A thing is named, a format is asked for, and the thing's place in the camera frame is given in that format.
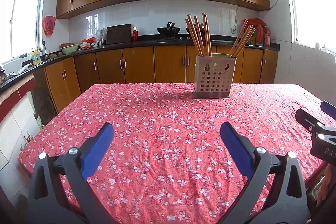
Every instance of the pink tablecloth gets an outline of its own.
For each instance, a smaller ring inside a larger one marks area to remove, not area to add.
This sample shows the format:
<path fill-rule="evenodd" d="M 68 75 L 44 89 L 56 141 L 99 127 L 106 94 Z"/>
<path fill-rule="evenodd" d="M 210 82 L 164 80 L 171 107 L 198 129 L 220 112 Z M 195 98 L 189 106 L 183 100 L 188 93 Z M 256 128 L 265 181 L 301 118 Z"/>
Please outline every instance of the pink tablecloth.
<path fill-rule="evenodd" d="M 132 224 L 219 220 L 247 181 L 221 141 L 225 121 L 271 153 L 294 151 L 304 179 L 322 163 L 310 155 L 310 134 L 295 121 L 295 111 L 304 108 L 326 125 L 335 122 L 303 88 L 234 84 L 229 99 L 213 100 L 195 100 L 193 89 L 193 84 L 94 85 L 34 138 L 19 161 L 31 173 L 40 152 L 58 155 L 80 147 L 105 122 L 112 123 L 115 138 L 88 183 L 117 222 Z M 62 183 L 76 206 L 64 176 Z"/>

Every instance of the green bowl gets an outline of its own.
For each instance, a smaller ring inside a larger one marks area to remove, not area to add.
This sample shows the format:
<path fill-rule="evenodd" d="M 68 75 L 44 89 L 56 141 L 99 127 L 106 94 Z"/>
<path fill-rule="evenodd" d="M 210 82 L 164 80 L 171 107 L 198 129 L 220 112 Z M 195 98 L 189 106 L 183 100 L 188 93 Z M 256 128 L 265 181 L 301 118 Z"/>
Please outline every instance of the green bowl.
<path fill-rule="evenodd" d="M 66 46 L 66 47 L 63 47 L 61 48 L 63 54 L 70 54 L 70 53 L 73 53 L 74 51 L 76 51 L 78 49 L 78 44 L 75 44 L 75 45 L 70 45 L 70 46 Z"/>

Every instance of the black countertop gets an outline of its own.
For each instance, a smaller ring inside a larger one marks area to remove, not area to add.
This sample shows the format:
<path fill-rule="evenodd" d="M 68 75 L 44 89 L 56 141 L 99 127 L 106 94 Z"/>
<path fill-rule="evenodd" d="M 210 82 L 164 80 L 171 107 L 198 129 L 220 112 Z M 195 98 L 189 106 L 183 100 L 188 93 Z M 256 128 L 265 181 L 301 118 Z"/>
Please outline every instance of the black countertop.
<path fill-rule="evenodd" d="M 226 40 L 211 40 L 211 45 L 213 46 L 232 46 L 233 41 L 226 41 Z M 0 94 L 3 93 L 5 90 L 10 88 L 12 85 L 14 85 L 19 80 L 25 78 L 27 75 L 33 73 L 34 71 L 43 68 L 45 66 L 54 64 L 58 61 L 64 60 L 69 57 L 73 57 L 76 55 L 82 55 L 90 52 L 100 52 L 100 51 L 106 51 L 106 50 L 119 50 L 123 48 L 131 48 L 131 47 L 145 47 L 145 46 L 192 46 L 194 45 L 192 40 L 169 40 L 169 41 L 158 41 L 158 40 L 143 40 L 143 41 L 137 41 L 137 42 L 125 42 L 125 43 L 119 43 L 119 44 L 111 44 L 111 45 L 102 45 L 99 47 L 94 47 L 88 50 L 77 50 L 71 54 L 66 54 L 57 58 L 54 58 L 52 60 L 45 61 L 43 63 L 40 63 L 36 66 L 33 66 L 31 69 L 25 71 L 24 73 L 15 76 L 9 80 L 7 80 L 5 83 L 0 85 Z M 271 47 L 263 47 L 263 46 L 255 46 L 255 45 L 246 45 L 246 48 L 255 48 L 255 49 L 269 49 L 273 51 L 279 51 L 280 45 L 276 43 L 271 43 Z"/>

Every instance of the blue gripper pad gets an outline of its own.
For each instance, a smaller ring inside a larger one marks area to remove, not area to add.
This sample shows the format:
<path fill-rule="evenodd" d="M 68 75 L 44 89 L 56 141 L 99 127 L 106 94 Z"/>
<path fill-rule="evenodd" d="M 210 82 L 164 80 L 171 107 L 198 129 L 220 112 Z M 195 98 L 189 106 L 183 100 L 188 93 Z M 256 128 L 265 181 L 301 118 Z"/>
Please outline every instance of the blue gripper pad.
<path fill-rule="evenodd" d="M 327 101 L 323 101 L 321 103 L 321 110 L 336 120 L 336 107 L 332 104 L 328 103 Z"/>
<path fill-rule="evenodd" d="M 221 125 L 220 136 L 233 161 L 238 167 L 239 172 L 248 179 L 251 179 L 254 174 L 254 159 L 248 151 L 248 148 L 242 142 L 242 139 L 240 138 L 241 136 L 238 135 L 229 122 L 225 122 Z"/>
<path fill-rule="evenodd" d="M 96 136 L 88 138 L 80 148 L 82 153 L 82 176 L 87 179 L 93 176 L 106 154 L 114 137 L 113 126 L 105 123 Z"/>

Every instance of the electrical outlet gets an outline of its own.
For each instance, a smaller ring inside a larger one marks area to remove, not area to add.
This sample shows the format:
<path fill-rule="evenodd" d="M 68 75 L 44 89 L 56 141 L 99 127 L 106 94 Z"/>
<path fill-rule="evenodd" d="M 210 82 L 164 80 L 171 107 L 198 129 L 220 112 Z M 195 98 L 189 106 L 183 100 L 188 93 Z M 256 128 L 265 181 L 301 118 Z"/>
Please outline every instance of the electrical outlet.
<path fill-rule="evenodd" d="M 239 31 L 240 30 L 238 30 L 238 29 L 231 29 L 231 33 L 233 33 L 233 34 L 239 34 Z"/>

